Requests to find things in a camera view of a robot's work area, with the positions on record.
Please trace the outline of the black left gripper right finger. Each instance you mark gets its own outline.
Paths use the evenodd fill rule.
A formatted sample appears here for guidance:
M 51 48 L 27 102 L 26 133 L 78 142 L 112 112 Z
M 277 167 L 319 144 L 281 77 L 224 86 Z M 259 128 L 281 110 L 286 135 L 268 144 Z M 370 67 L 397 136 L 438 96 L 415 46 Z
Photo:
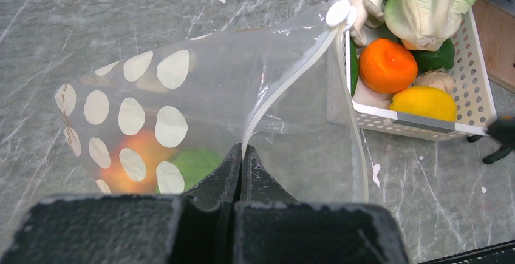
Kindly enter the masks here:
M 296 201 L 264 168 L 255 147 L 247 146 L 241 166 L 241 201 Z

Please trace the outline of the polka dot zip top bag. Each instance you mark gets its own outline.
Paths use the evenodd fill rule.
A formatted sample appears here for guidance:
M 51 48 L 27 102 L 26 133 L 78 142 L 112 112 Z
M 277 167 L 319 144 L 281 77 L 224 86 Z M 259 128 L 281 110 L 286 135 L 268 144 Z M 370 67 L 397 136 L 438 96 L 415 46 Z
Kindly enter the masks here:
M 358 17 L 323 2 L 269 27 L 214 32 L 121 59 L 57 88 L 68 145 L 97 186 L 125 136 L 153 130 L 164 147 L 256 148 L 301 201 L 367 202 L 350 94 L 335 85 L 336 38 Z

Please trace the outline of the yellow lemon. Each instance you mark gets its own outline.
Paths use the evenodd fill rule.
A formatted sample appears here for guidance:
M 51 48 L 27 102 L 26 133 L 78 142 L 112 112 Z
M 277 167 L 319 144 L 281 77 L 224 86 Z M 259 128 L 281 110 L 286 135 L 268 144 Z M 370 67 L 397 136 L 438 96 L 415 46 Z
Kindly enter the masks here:
M 457 118 L 456 103 L 450 94 L 429 86 L 413 86 L 395 94 L 389 109 L 444 121 Z

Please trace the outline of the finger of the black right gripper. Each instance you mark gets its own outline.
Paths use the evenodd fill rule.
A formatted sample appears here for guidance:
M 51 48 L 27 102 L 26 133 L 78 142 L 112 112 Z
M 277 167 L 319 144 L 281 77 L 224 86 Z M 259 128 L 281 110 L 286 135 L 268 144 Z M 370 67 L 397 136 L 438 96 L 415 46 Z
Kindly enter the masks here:
M 482 159 L 485 164 L 493 164 L 514 150 L 514 116 L 503 115 L 496 118 L 488 125 L 486 133 L 498 141 L 500 147 Z

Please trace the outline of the light green round fruit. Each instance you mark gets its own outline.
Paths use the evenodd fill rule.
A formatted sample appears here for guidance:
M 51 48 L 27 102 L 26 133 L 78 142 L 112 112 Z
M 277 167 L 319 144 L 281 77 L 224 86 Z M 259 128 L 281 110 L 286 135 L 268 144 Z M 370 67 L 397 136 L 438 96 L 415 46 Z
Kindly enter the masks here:
M 187 149 L 158 164 L 156 170 L 159 194 L 179 194 L 212 173 L 223 161 L 209 149 Z

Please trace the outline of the peach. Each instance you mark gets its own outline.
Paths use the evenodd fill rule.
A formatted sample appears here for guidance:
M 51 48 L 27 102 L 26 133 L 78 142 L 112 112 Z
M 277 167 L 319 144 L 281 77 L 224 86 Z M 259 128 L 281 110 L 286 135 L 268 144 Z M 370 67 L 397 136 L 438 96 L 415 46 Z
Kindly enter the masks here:
M 100 170 L 100 178 L 112 193 L 150 194 L 157 190 L 159 163 L 177 152 L 162 146 L 153 130 L 125 136 L 111 153 L 111 165 Z

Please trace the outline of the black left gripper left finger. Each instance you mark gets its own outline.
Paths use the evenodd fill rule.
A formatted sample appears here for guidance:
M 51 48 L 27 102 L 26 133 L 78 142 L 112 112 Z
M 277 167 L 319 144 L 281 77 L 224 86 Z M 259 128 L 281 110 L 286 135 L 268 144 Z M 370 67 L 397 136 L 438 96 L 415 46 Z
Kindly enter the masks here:
M 233 203 L 241 193 L 242 145 L 235 144 L 221 164 L 186 193 L 194 204 Z

